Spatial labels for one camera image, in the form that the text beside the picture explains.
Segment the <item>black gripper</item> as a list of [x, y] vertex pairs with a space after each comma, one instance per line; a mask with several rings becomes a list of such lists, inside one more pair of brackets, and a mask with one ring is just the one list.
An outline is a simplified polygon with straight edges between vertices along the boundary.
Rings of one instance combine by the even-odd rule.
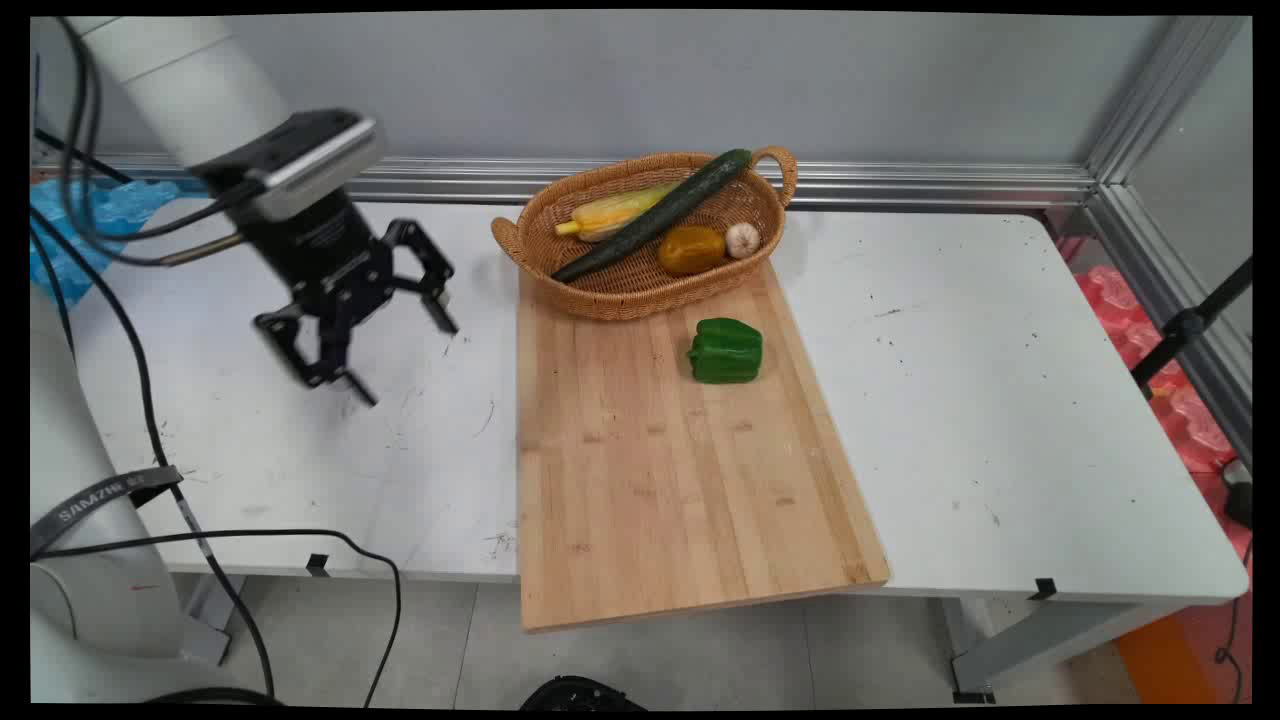
[[[238, 211], [238, 231], [291, 293], [291, 301], [253, 318], [276, 356], [310, 389], [343, 380], [369, 407], [374, 392], [348, 369], [355, 325], [402, 291], [419, 297], [439, 332], [456, 336], [445, 284], [454, 268], [429, 233], [411, 219], [394, 219], [376, 236], [343, 190], [287, 220], [269, 220], [252, 208]], [[420, 277], [396, 275], [393, 256], [407, 249]], [[307, 360], [298, 345], [303, 320], [316, 322], [317, 351]]]

